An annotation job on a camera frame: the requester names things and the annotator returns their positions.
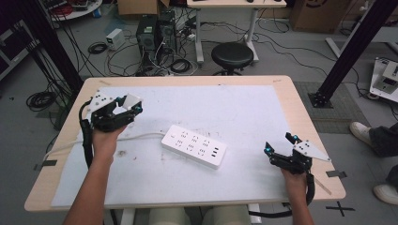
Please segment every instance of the metal pole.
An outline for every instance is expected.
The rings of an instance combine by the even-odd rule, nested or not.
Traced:
[[[72,98],[76,98],[83,86],[83,80],[44,16],[43,8],[38,0],[16,0],[15,7],[20,11],[23,21],[33,36],[39,40],[64,77],[65,82],[73,92]]]
[[[330,98],[346,74],[397,6],[398,0],[377,0],[374,2],[321,87],[316,93],[309,94],[314,107],[322,108],[329,103]]]

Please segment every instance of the table leg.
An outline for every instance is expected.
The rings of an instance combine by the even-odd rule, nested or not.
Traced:
[[[203,64],[205,58],[203,56],[202,41],[200,39],[200,8],[196,9],[196,36],[195,36],[195,50],[196,50],[196,62]]]
[[[122,221],[120,225],[132,225],[134,223],[135,208],[123,209]]]
[[[245,35],[245,42],[246,45],[252,49],[253,54],[254,54],[254,63],[258,62],[258,56],[257,56],[257,52],[255,51],[255,48],[253,46],[253,33],[254,33],[254,27],[255,27],[255,20],[257,19],[257,13],[258,13],[258,8],[254,8],[252,11],[252,17],[251,17],[251,22],[250,22],[250,28],[249,28],[249,32],[247,35]]]
[[[260,204],[252,203],[248,204],[249,211],[260,212]],[[250,216],[250,222],[253,223],[260,223],[262,224],[261,218],[256,216]]]

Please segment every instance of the power outlet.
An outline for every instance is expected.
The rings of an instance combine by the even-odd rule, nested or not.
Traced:
[[[218,169],[225,154],[226,144],[193,131],[172,125],[161,140],[164,148],[184,157]]]

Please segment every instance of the human hand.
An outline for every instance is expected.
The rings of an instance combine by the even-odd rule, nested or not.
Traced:
[[[290,171],[281,169],[286,183],[286,191],[290,201],[304,201],[307,190],[306,173],[292,174]]]
[[[113,162],[116,150],[117,137],[127,126],[121,127],[113,132],[102,132],[98,129],[93,131],[94,160]]]

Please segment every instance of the forearm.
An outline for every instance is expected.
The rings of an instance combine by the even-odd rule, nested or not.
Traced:
[[[94,158],[82,187],[64,221],[65,225],[100,225],[112,161]]]
[[[302,198],[302,196],[292,196],[291,198],[289,198],[289,201],[290,205],[292,206],[294,225],[314,224],[305,198]]]

